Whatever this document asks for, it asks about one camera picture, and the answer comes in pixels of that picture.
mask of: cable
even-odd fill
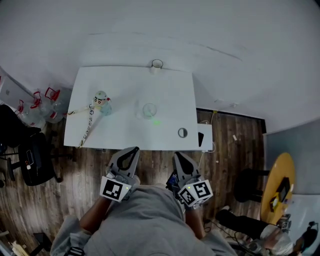
[[[216,113],[218,113],[218,111],[214,110],[214,111],[213,111],[213,114],[212,114],[212,116],[211,116],[210,125],[212,125],[212,121],[213,121],[213,119],[214,119],[214,115],[215,115]],[[200,122],[200,124],[202,124],[202,123],[206,123],[206,124],[208,125],[208,124],[209,124],[209,121],[208,121],[208,120],[204,120],[204,121],[201,121],[201,122]],[[214,142],[214,141],[212,141],[212,145],[214,146],[214,150],[212,150],[212,151],[209,151],[209,150],[208,150],[208,151],[202,151],[202,154],[201,154],[201,157],[200,157],[200,161],[199,161],[198,168],[200,167],[201,160],[202,160],[202,157],[204,156],[204,153],[205,153],[205,152],[208,152],[208,153],[214,153],[214,152],[216,151],[217,147],[216,147],[216,144],[215,144],[215,142]]]
[[[198,168],[200,167],[200,164],[201,164],[201,160],[202,160],[202,157],[204,156],[204,153],[206,153],[205,151],[202,152],[201,154],[201,157],[200,157],[200,161],[199,161],[199,165],[198,165]]]
[[[229,234],[228,232],[226,232],[223,228],[219,227],[219,226],[218,226],[216,223],[214,223],[212,220],[206,219],[206,220],[204,221],[204,225],[207,224],[207,223],[213,223],[218,229],[220,229],[220,230],[222,230],[224,233],[226,233],[226,234],[228,235],[228,237],[232,238],[232,240],[234,240],[235,242],[237,242],[237,244],[238,244],[242,249],[244,249],[244,251],[245,251],[246,253],[249,253],[249,254],[252,254],[252,255],[259,255],[259,254],[254,253],[253,251],[251,251],[251,250],[248,249],[247,247],[243,246],[243,245],[238,241],[237,236],[236,236],[236,234],[237,234],[238,232],[235,232],[235,233],[234,233],[234,236],[232,236],[231,234]],[[206,228],[204,228],[204,232],[209,233],[210,231],[211,231],[211,227],[207,226]]]

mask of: gray shirt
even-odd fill
[[[50,254],[63,256],[70,247],[97,256],[236,255],[217,230],[197,239],[169,190],[144,185],[135,188],[129,200],[113,202],[93,235],[80,227],[75,216],[68,216]]]

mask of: white cup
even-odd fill
[[[152,74],[158,73],[163,66],[164,66],[164,63],[160,59],[154,59],[152,61],[151,73]]]

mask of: person sitting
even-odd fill
[[[306,232],[294,244],[289,235],[282,232],[276,225],[247,216],[235,216],[229,206],[222,208],[215,215],[215,219],[228,229],[241,232],[253,240],[262,240],[264,248],[277,256],[295,256],[303,253],[313,244],[318,235],[318,230],[312,228],[315,223],[310,222]]]
[[[199,209],[184,215],[164,185],[138,185],[121,203],[100,196],[80,220],[65,219],[50,255],[237,256],[217,230],[205,234]]]

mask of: chair wheel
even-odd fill
[[[51,135],[52,135],[52,137],[57,137],[58,133],[55,130],[52,130],[51,131]]]

